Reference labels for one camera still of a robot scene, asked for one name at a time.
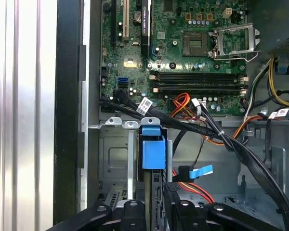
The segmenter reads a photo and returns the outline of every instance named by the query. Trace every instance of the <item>red wire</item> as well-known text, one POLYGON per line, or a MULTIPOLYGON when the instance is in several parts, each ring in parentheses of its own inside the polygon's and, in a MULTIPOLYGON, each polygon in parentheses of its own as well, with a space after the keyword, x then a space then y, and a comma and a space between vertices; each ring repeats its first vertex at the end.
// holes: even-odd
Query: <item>red wire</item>
POLYGON ((188 99, 188 94, 187 93, 182 93, 180 95, 178 95, 174 100, 179 101, 180 99, 184 98, 183 102, 180 103, 179 105, 176 105, 177 108, 171 113, 171 117, 173 116, 174 113, 176 113, 177 111, 179 111, 182 107, 182 105, 184 105, 188 99))
POLYGON ((205 196, 204 194, 201 194, 201 193, 198 193, 198 192, 196 192, 196 191, 187 189, 187 188, 185 188, 180 182, 179 182, 179 185, 180 185, 180 187, 181 187, 183 190, 186 190, 186 191, 191 192, 191 193, 196 193, 196 194, 202 196, 209 204, 212 203, 212 201, 211 201, 207 196, 205 196))
MULTIPOLYGON (((172 170, 172 173, 173 173, 173 175, 174 176, 176 176, 177 175, 177 173, 176 173, 176 171, 173 169, 172 170)), ((196 185, 196 184, 194 184, 194 183, 188 183, 188 184, 190 184, 190 185, 193 185, 193 186, 195 186, 196 188, 198 188, 199 190, 201 190, 201 191, 203 191, 205 194, 206 194, 206 196, 207 196, 207 198, 209 198, 210 199, 210 201, 211 201, 211 203, 214 203, 215 201, 214 201, 214 199, 213 199, 213 197, 206 191, 206 190, 204 190, 203 188, 201 188, 200 186, 198 186, 198 185, 196 185)))

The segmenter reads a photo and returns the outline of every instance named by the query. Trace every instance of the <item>motherboard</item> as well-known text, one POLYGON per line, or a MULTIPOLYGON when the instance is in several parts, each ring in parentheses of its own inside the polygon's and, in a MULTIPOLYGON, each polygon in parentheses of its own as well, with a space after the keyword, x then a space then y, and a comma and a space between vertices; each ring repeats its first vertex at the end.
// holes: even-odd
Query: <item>motherboard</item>
MULTIPOLYGON (((187 92, 210 113, 242 115, 246 61, 215 56, 214 33, 245 25, 245 0, 104 0, 100 94, 116 100, 122 88, 136 103, 143 97, 170 114, 187 92)), ((247 30, 228 30, 223 53, 245 50, 247 30)))

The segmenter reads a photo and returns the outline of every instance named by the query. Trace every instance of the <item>expansion slot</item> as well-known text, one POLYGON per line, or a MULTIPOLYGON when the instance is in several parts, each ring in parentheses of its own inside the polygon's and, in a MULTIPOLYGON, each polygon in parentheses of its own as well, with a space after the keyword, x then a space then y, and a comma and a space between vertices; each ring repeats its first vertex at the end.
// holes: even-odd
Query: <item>expansion slot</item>
POLYGON ((148 58, 150 53, 151 0, 142 1, 141 55, 148 58))
POLYGON ((111 0, 111 45, 116 46, 117 42, 117 0, 111 0))
POLYGON ((130 0, 123 1, 123 40, 130 37, 130 0))
POLYGON ((173 93, 189 92, 192 94, 214 93, 220 95, 239 95, 246 94, 244 85, 188 85, 188 84, 157 84, 153 88, 154 93, 173 93))

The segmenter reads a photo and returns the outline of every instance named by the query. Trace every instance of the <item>silver metal panel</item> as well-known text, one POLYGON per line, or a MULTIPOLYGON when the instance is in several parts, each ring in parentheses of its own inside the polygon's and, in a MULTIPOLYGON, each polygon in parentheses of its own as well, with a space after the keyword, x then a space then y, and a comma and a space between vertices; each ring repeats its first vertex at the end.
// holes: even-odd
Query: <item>silver metal panel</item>
POLYGON ((102 127, 99 138, 98 175, 102 193, 113 184, 127 186, 128 131, 122 127, 102 127))
POLYGON ((134 165, 135 165, 135 130, 128 132, 128 154, 127 154, 127 199, 134 199, 134 165))
POLYGON ((280 188, 286 191, 286 150, 285 148, 273 147, 272 153, 272 174, 280 188))
MULTIPOLYGON (((101 19, 102 19, 101 15, 102 11, 100 9, 102 8, 102 1, 91 0, 85 2, 90 2, 90 9, 92 12, 90 15, 90 47, 89 47, 90 61, 88 66, 89 67, 88 124, 92 125, 99 123, 99 87, 100 87, 99 72, 101 60, 100 44, 101 44, 101 19)), ((90 168, 88 168, 88 170, 86 171, 87 206, 94 205, 99 193, 99 186, 98 186, 99 132, 100 131, 98 130, 88 131, 88 166, 90 166, 90 168)))
POLYGON ((172 140, 167 140, 167 182, 172 182, 172 140))
POLYGON ((80 210, 88 204, 88 121, 89 121, 89 63, 91 1, 83 0, 82 44, 86 46, 86 76, 81 85, 81 132, 84 133, 84 166, 80 170, 80 210))
POLYGON ((56 0, 0 0, 0 231, 53 225, 56 0))

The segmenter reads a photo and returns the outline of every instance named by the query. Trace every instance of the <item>blue drive bay latch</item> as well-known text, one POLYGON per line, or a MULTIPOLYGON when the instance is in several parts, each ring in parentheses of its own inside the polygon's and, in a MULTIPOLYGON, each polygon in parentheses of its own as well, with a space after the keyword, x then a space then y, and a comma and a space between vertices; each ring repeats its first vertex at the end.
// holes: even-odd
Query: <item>blue drive bay latch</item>
POLYGON ((142 126, 143 169, 166 168, 166 138, 160 126, 142 126))

